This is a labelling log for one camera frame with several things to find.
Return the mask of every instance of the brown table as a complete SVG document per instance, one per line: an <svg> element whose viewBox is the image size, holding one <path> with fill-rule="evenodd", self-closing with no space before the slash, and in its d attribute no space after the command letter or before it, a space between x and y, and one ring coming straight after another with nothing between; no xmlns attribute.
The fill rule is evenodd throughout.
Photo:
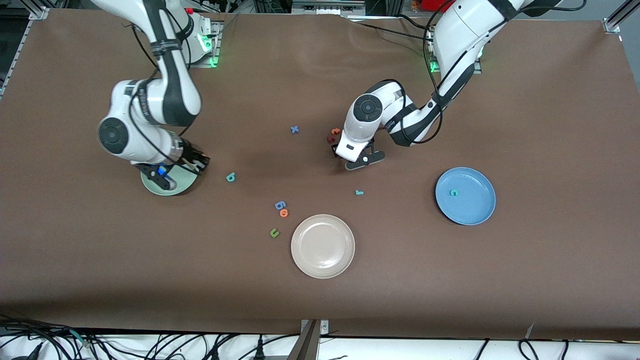
<svg viewBox="0 0 640 360"><path fill-rule="evenodd" d="M204 106L187 138L212 164L171 198L96 139L111 87L152 71L122 24L53 10L0 101L5 311L136 329L296 332L329 318L342 335L520 338L532 322L538 338L639 334L640 96L599 22L513 21L435 141L378 136L386 160L346 172L325 138L353 99L385 78L418 104L432 92L420 40L337 16L240 15L220 66L191 70ZM482 225L435 203L457 166L495 187ZM318 213L356 237L351 266L325 281L289 249Z"/></svg>

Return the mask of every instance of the gray floor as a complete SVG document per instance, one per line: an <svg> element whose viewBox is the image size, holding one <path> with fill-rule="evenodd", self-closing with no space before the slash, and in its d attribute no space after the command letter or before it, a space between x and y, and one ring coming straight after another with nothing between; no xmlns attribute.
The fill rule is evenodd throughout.
<svg viewBox="0 0 640 360"><path fill-rule="evenodd" d="M589 0L587 6L577 12L547 12L538 19L550 20L602 20L615 11L623 0ZM564 0L560 6L576 7L582 0ZM640 10L634 12L620 26L622 44L627 53L627 59L636 78L636 85L640 91Z"/></svg>

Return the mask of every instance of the white plate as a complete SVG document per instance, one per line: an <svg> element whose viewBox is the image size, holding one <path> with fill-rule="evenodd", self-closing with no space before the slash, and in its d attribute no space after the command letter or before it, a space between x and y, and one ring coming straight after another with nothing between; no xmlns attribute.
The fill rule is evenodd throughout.
<svg viewBox="0 0 640 360"><path fill-rule="evenodd" d="M332 215L314 215L302 221L291 238L293 261L303 273L330 279L349 267L356 252L353 233Z"/></svg>

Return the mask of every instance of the black connector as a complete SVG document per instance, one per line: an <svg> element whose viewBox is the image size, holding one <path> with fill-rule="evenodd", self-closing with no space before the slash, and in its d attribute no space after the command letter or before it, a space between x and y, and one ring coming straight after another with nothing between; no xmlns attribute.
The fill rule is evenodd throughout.
<svg viewBox="0 0 640 360"><path fill-rule="evenodd" d="M253 360L265 360L266 356L264 355L264 351L262 349L262 335L258 339L258 346L255 348L255 356Z"/></svg>

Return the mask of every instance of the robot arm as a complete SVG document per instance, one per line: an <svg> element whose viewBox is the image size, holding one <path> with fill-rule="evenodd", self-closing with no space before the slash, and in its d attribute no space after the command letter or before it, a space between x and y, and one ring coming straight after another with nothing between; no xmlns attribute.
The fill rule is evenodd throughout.
<svg viewBox="0 0 640 360"><path fill-rule="evenodd" d="M457 0L442 15L434 31L433 45L442 80L429 102L418 108L397 81L375 84L351 104L336 154L356 161L381 125L398 145L409 147L419 143L440 112L468 83L483 46L518 9L540 1L548 3L547 0Z"/></svg>
<svg viewBox="0 0 640 360"><path fill-rule="evenodd" d="M109 113L98 127L100 143L109 153L129 160L160 188L172 190L176 184L167 175L170 167L186 165L197 174L209 162L187 140L159 127L189 126L202 106L185 64L182 40L177 38L173 27L176 22L188 24L188 16L176 1L93 2L142 29L162 74L161 79L125 80L116 84Z"/></svg>

